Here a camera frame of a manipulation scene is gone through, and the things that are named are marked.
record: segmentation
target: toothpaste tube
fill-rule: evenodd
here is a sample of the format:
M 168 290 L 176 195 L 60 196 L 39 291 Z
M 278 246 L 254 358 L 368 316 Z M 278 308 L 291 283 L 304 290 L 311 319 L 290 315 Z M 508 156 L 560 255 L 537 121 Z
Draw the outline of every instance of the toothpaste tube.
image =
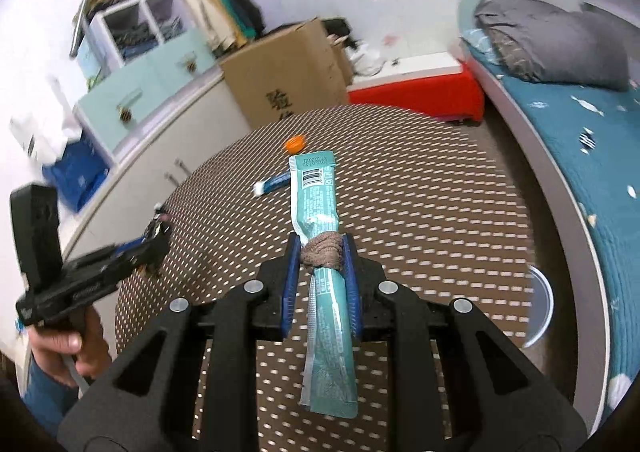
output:
M 291 220 L 302 245 L 325 231 L 338 231 L 334 153 L 289 158 Z M 313 412 L 355 418 L 358 395 L 344 278 L 316 268 L 309 287 L 307 347 L 300 403 Z
M 264 196 L 278 188 L 288 186 L 289 183 L 291 183 L 291 174 L 289 172 L 271 177 L 267 181 L 257 181 L 254 184 L 254 197 Z

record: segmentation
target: blue bag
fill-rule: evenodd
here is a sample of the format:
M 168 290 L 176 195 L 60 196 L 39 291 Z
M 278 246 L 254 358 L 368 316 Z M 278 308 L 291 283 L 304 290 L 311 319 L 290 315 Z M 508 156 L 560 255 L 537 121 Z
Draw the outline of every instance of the blue bag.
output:
M 61 159 L 42 167 L 44 179 L 73 212 L 79 212 L 91 199 L 108 173 L 108 165 L 84 132 L 78 142 L 66 146 Z

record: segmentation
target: black gripper frame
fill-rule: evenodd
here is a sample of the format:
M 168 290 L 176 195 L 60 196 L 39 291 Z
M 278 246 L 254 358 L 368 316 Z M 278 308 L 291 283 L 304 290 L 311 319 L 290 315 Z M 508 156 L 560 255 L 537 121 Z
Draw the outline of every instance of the black gripper frame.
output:
M 399 284 L 383 293 L 382 266 L 359 257 L 351 236 L 343 247 L 352 329 L 363 342 L 388 343 L 387 450 L 573 452 L 584 443 L 578 413 L 471 302 L 434 304 Z M 300 240 L 291 234 L 285 255 L 261 265 L 259 291 L 245 283 L 210 304 L 165 308 L 68 413 L 59 442 L 68 452 L 257 452 L 256 340 L 286 338 L 299 260 Z M 208 339 L 200 439 L 194 440 Z M 449 402 L 453 437 L 447 440 L 431 340 Z
M 15 309 L 25 326 L 44 324 L 84 332 L 84 309 L 116 291 L 117 284 L 136 269 L 156 274 L 169 252 L 172 227 L 162 220 L 164 207 L 139 239 L 110 244 L 63 262 L 58 238 L 58 193 L 30 184 L 10 199 L 14 241 L 27 290 Z

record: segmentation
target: blue clothing item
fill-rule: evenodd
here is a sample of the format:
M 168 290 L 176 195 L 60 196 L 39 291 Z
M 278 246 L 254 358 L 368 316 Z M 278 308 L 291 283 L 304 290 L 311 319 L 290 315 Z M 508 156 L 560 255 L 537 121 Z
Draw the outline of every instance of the blue clothing item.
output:
M 156 39 L 145 40 L 140 44 L 120 48 L 120 54 L 125 62 L 131 62 L 134 58 L 145 54 L 156 46 L 158 46 L 158 41 Z
M 62 158 L 42 167 L 44 179 L 58 190 L 60 200 L 73 212 L 79 212 L 94 196 L 108 173 L 107 163 L 84 131 L 78 142 L 66 146 Z
M 56 437 L 60 422 L 78 401 L 78 388 L 59 384 L 31 357 L 29 385 L 22 400 L 36 421 Z

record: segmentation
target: white cabinet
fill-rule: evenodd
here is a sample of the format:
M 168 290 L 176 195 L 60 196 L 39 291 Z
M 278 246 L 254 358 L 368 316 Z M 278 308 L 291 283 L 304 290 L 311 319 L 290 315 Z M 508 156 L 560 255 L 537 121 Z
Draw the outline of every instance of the white cabinet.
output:
M 156 203 L 163 203 L 188 173 L 251 131 L 222 77 L 213 82 L 112 172 L 87 205 L 77 239 L 68 245 L 66 255 L 79 257 L 142 235 Z M 113 356 L 117 298 L 116 292 L 95 304 Z

